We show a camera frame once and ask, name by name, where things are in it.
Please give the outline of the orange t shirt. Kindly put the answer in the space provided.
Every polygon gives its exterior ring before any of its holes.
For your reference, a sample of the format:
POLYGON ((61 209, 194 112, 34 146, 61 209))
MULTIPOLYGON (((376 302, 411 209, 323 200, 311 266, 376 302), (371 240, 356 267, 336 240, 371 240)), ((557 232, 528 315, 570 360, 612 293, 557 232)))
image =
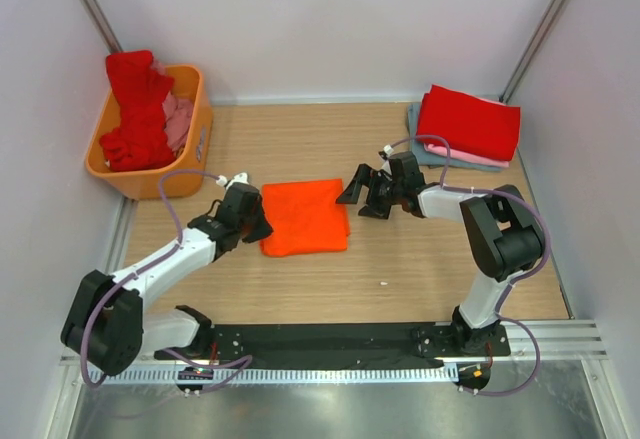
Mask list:
POLYGON ((261 252, 282 258, 345 251, 350 225, 346 207, 336 202, 342 192, 340 179, 264 185, 263 206, 273 232, 260 241, 261 252))

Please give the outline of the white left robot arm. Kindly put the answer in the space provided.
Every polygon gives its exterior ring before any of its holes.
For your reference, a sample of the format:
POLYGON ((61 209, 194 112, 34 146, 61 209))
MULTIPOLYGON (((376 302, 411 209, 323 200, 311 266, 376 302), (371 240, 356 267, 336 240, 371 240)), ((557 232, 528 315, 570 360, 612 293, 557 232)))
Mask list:
POLYGON ((185 305, 162 314, 148 310, 171 287, 240 243, 271 235, 262 196, 247 174, 218 183, 223 198, 176 239, 132 266, 83 277, 61 330, 67 348, 107 376, 122 373, 141 356, 208 355, 214 326, 207 316, 185 305))

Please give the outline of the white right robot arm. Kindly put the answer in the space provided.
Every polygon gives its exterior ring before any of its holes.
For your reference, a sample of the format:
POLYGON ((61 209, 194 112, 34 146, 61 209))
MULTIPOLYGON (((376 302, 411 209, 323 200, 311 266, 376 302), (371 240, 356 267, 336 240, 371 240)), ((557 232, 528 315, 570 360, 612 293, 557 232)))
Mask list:
POLYGON ((410 152, 385 156, 379 170, 359 165, 336 201, 343 205, 362 201, 358 212, 362 217, 386 219, 399 205, 421 219, 464 226, 477 272, 450 324, 420 331, 420 351, 426 357, 487 353, 514 285, 536 274, 549 258, 546 226, 516 187, 485 190, 429 183, 410 152))

